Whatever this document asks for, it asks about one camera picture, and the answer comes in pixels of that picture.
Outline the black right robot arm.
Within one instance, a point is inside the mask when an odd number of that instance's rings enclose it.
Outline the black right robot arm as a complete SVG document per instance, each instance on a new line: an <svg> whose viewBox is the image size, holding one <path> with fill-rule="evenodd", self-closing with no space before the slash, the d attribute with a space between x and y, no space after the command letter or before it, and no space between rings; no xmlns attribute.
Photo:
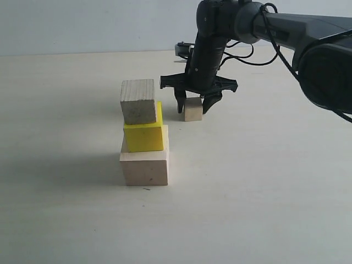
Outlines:
<svg viewBox="0 0 352 264"><path fill-rule="evenodd" d="M235 80L217 74L229 41L265 40L277 57L281 47L294 52L285 66L310 102L343 118L351 114L350 18L270 12L268 4L254 1L201 1L196 25L195 42L175 46L186 59L184 72L160 78L161 88L173 88L179 112L187 92L200 95L207 112L224 90L237 90Z"/></svg>

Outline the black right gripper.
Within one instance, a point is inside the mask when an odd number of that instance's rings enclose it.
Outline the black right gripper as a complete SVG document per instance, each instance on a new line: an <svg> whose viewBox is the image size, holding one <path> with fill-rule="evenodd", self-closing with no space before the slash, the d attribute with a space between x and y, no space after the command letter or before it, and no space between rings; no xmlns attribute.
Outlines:
<svg viewBox="0 0 352 264"><path fill-rule="evenodd" d="M215 64L199 64L197 66L188 63L183 73L160 76L160 89L173 88L177 101L177 111L182 113L186 101L186 93L191 92L203 98L203 114L222 99L222 91L236 92L238 83L236 80L218 76L221 62Z"/></svg>

